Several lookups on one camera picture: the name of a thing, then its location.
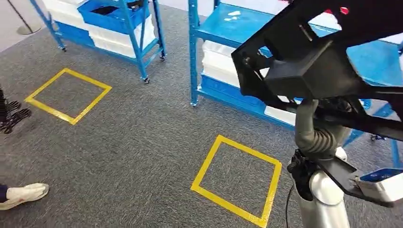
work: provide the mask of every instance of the white storage box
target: white storage box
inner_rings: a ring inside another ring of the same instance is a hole
[[[295,113],[290,113],[287,111],[283,111],[281,109],[273,108],[270,106],[266,106],[265,109],[265,115],[274,117],[278,120],[281,120],[283,122],[286,122],[292,126],[295,126],[295,118],[296,114]]]
[[[87,30],[87,24],[84,22],[83,17],[76,17],[55,10],[49,10],[49,13],[52,15],[52,19],[55,21],[71,25],[79,29]]]
[[[142,24],[138,25],[134,29],[134,35],[136,37],[138,46],[140,46],[141,28],[142,28]],[[95,26],[95,25],[90,25],[90,24],[87,24],[87,30],[88,30],[89,35],[91,37],[93,37],[93,38],[101,38],[103,40],[109,40],[110,42],[119,43],[119,44],[124,45],[124,46],[131,46],[132,45],[132,42],[130,40],[130,36],[128,34],[115,32],[115,31],[112,31],[112,30],[108,30],[108,29],[101,28],[101,27],[98,27],[98,26]],[[146,43],[145,43],[146,35],[151,35],[151,34],[155,38],[152,16],[150,15],[145,20],[143,47],[146,47]]]
[[[77,8],[79,5],[69,4],[59,0],[42,0],[45,4],[45,7],[49,11],[57,11],[61,13],[65,13],[71,16],[75,16],[78,18],[82,18],[81,13],[78,12]]]
[[[124,45],[121,43],[116,43],[108,39],[103,39],[102,37],[96,37],[93,36],[91,37],[92,40],[94,41],[95,47],[102,48],[108,51],[112,51],[124,56],[136,58],[136,55],[134,53],[134,49],[132,44],[130,45]],[[143,48],[146,48],[147,45],[149,45],[153,40],[155,39],[154,31],[152,33],[144,34],[144,44]]]
[[[82,4],[86,3],[88,0],[59,0],[65,3],[73,4],[76,6],[81,6]]]
[[[201,61],[205,75],[239,88],[237,69],[231,57],[234,51],[233,47],[206,40],[203,44],[204,57]],[[262,69],[260,72],[265,77],[268,70],[268,68]]]

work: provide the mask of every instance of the metal pole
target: metal pole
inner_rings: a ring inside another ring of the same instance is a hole
[[[195,30],[199,28],[197,0],[189,0],[189,53],[190,53],[190,94],[192,106],[197,105],[197,37]]]
[[[160,58],[163,61],[166,56],[166,47],[165,47],[165,40],[164,40],[163,28],[162,28],[162,22],[161,22],[160,4],[158,3],[158,0],[153,0],[153,6],[154,6],[154,12],[155,12],[155,20],[157,21],[159,44],[160,44],[160,48],[163,48]]]
[[[18,28],[17,32],[19,32],[22,35],[28,35],[28,34],[32,34],[34,32],[39,31],[40,26],[35,26],[34,29],[31,28],[31,26],[28,25],[28,23],[25,21],[25,19],[21,16],[21,14],[18,12],[18,10],[14,7],[14,5],[11,3],[10,0],[7,0],[10,4],[10,6],[13,8],[13,10],[16,12],[16,14],[18,15],[18,17],[22,20],[22,22],[24,23],[25,27],[28,28],[29,31],[24,31],[23,28]]]
[[[33,5],[35,10],[39,14],[40,18],[42,18],[42,21],[45,23],[46,27],[49,29],[50,34],[53,36],[53,39],[55,39],[55,41],[58,43],[59,48],[62,49],[63,51],[66,51],[66,46],[63,44],[60,37],[56,35],[55,30],[53,29],[51,17],[49,16],[49,19],[47,19],[45,17],[45,15],[43,14],[42,10],[40,9],[40,7],[38,6],[38,4],[35,0],[29,0],[29,1],[31,2],[31,4]]]
[[[140,51],[140,48],[137,44],[136,36],[134,35],[134,25],[130,20],[129,14],[127,13],[129,9],[127,8],[126,2],[124,0],[119,0],[119,4],[120,4],[120,10],[123,13],[123,18],[125,19],[126,29],[128,30],[130,41],[132,42],[134,53],[136,55],[135,59],[137,61],[137,65],[141,73],[141,79],[145,83],[149,83],[150,79],[148,78],[147,72],[145,71],[142,51]]]

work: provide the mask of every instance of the black cable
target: black cable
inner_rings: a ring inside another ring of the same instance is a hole
[[[289,205],[289,199],[291,198],[291,193],[292,190],[294,189],[294,185],[291,186],[290,191],[288,192],[288,196],[287,196],[287,202],[286,202],[286,224],[287,224],[287,228],[289,228],[289,222],[288,222],[288,205]]]

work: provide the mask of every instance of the blue storage crate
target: blue storage crate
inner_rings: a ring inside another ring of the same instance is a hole
[[[72,39],[79,39],[81,42],[84,42],[87,45],[94,46],[94,41],[89,36],[88,31],[58,21],[55,22],[59,27],[58,31],[64,36]]]
[[[211,78],[209,76],[206,76],[204,74],[201,74],[201,86],[202,88],[209,88],[213,89],[217,92],[223,93],[225,95],[231,96],[237,100],[246,102],[250,105],[264,105],[264,103],[252,96],[244,96],[240,93],[240,89],[238,87],[235,87],[233,85],[227,84],[225,82],[216,80],[214,78]]]
[[[87,24],[95,25],[119,33],[129,34],[128,33],[129,31],[125,24],[122,9],[116,9],[115,11],[107,15],[91,12],[100,7],[107,7],[107,6],[109,6],[107,3],[99,2],[96,0],[90,0],[86,2],[84,5],[80,6],[78,8],[78,11],[81,13],[81,15],[84,18],[84,22]],[[126,10],[129,13],[130,20],[132,21],[134,27],[137,27],[139,24],[143,22],[144,13],[146,14],[145,18],[150,16],[150,11],[148,8],[147,11],[144,12],[145,7],[141,7],[134,11],[132,11],[129,8],[127,8]]]

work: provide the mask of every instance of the stanchion base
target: stanchion base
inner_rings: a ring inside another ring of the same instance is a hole
[[[32,25],[30,27],[31,27],[31,30],[29,28],[27,28],[26,26],[20,26],[17,29],[17,33],[20,35],[30,35],[30,34],[35,33],[40,30],[40,25]]]

